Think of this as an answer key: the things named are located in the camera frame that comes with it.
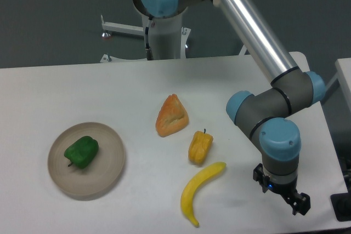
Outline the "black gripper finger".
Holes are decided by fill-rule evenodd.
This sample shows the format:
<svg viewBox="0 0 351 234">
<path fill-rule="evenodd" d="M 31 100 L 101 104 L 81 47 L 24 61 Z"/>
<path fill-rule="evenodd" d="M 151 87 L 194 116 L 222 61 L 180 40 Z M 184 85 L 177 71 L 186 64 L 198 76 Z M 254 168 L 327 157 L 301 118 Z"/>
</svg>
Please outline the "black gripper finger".
<svg viewBox="0 0 351 234">
<path fill-rule="evenodd" d="M 284 196 L 284 201 L 292 208 L 292 214 L 298 213 L 298 204 L 293 196 Z"/>
<path fill-rule="evenodd" d="M 292 214 L 306 215 L 310 210 L 310 197 L 305 193 L 294 193 L 292 198 Z"/>
</svg>

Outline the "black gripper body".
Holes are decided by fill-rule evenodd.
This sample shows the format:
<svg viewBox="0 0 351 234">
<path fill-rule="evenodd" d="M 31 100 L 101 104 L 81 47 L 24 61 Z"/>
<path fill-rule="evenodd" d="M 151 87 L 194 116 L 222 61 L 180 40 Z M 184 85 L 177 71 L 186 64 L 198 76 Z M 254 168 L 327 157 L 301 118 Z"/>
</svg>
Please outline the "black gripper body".
<svg viewBox="0 0 351 234">
<path fill-rule="evenodd" d="M 264 193 L 269 190 L 280 195 L 286 202 L 297 202 L 301 199 L 296 190 L 297 177 L 297 169 L 287 175 L 276 175 L 266 170 L 261 163 L 253 170 L 253 180 L 260 184 Z"/>
</svg>

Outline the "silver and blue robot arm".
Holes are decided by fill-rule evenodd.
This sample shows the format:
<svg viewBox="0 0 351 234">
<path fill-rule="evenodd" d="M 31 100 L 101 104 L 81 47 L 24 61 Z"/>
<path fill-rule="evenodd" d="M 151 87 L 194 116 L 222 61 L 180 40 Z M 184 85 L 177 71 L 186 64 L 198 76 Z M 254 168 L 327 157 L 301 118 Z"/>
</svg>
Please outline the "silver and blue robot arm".
<svg viewBox="0 0 351 234">
<path fill-rule="evenodd" d="M 181 29 L 171 28 L 170 20 L 179 19 L 187 7 L 202 1 L 133 0 L 145 18 L 142 35 L 148 60 L 180 58 Z M 210 1 L 224 13 L 271 85 L 259 95 L 237 92 L 226 106 L 230 119 L 262 155 L 253 179 L 263 192 L 280 195 L 294 214 L 305 215 L 310 198 L 296 189 L 301 137 L 288 117 L 320 101 L 326 92 L 324 81 L 297 66 L 251 0 Z"/>
</svg>

